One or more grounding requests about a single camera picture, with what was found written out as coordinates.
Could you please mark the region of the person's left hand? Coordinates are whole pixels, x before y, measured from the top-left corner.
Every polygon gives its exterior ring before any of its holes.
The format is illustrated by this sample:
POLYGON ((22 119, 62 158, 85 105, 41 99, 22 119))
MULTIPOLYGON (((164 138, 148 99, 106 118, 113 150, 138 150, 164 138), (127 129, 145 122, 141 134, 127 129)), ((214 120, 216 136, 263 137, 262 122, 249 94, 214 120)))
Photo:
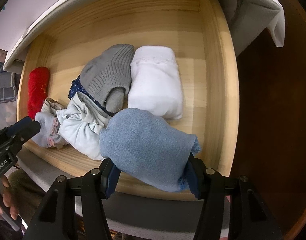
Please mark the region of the person's left hand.
MULTIPOLYGON (((10 183, 5 175, 1 178, 2 184, 3 184, 3 193, 2 193, 2 200, 6 207, 9 208, 10 216, 13 220, 16 220, 18 218, 19 214, 19 208, 16 203, 15 198, 12 194, 12 189, 10 186, 10 183)), ((2 219, 3 210, 0 206, 0 219, 2 219)))

